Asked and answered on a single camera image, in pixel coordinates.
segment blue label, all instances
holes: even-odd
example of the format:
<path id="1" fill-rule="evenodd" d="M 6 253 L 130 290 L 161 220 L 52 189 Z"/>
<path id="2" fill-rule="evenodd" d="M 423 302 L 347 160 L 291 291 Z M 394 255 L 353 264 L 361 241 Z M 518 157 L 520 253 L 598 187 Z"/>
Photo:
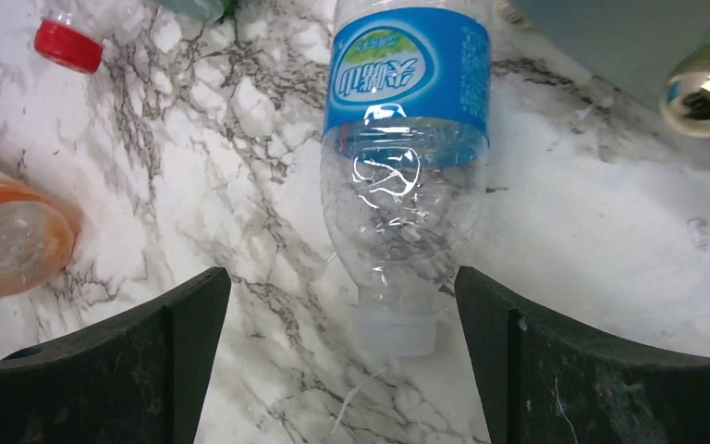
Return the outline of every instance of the blue label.
<path id="1" fill-rule="evenodd" d="M 334 38 L 324 132 L 350 122 L 435 117 L 487 134 L 488 33 L 458 12 L 378 12 Z"/>

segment white marble countertop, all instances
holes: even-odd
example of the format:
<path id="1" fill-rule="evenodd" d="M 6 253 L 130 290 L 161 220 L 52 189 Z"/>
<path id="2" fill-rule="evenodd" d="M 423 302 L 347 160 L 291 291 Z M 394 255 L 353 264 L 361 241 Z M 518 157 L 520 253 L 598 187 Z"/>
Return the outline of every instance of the white marble countertop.
<path id="1" fill-rule="evenodd" d="M 448 294 L 435 355 L 366 384 L 331 436 L 378 369 L 349 340 L 354 286 L 319 203 L 334 1 L 243 3 L 206 29 L 151 14 L 90 78 L 33 53 L 33 0 L 0 6 L 0 167 L 85 214 L 63 276 L 0 301 L 0 358 L 220 265 L 234 286 L 199 443 L 488 442 Z M 710 356 L 710 145 L 576 86 L 588 74 L 531 31 L 495 29 L 492 192 L 466 262 L 587 324 Z"/>

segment green leaf graphic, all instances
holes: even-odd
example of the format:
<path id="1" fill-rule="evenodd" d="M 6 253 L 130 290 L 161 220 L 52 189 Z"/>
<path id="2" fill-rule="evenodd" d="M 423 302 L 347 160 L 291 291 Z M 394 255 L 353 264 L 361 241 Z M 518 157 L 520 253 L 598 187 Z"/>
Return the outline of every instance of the green leaf graphic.
<path id="1" fill-rule="evenodd" d="M 396 44 L 374 49 L 360 49 L 362 42 L 382 37 L 385 37 L 386 39 L 393 37 L 396 39 Z M 352 44 L 349 51 L 347 51 L 347 55 L 344 56 L 344 61 L 353 65 L 359 65 L 364 62 L 380 60 L 393 54 L 415 53 L 417 51 L 418 47 L 415 43 L 413 43 L 409 37 L 400 32 L 391 30 L 371 31 Z"/>

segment bottle with orange label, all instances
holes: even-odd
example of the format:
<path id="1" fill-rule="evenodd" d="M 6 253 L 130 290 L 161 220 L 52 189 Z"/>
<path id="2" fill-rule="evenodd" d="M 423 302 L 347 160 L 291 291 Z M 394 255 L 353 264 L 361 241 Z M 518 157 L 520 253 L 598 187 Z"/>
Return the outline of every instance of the bottle with orange label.
<path id="1" fill-rule="evenodd" d="M 0 173 L 0 297 L 56 274 L 72 254 L 76 226 L 64 207 Z"/>

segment red bottle cap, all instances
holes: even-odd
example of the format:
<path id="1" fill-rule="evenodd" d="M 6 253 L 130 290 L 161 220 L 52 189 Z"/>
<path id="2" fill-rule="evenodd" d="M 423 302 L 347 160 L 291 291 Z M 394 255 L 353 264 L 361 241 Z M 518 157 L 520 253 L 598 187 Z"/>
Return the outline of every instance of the red bottle cap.
<path id="1" fill-rule="evenodd" d="M 91 37 L 46 18 L 34 36 L 34 49 L 58 65 L 85 74 L 96 72 L 104 50 Z"/>

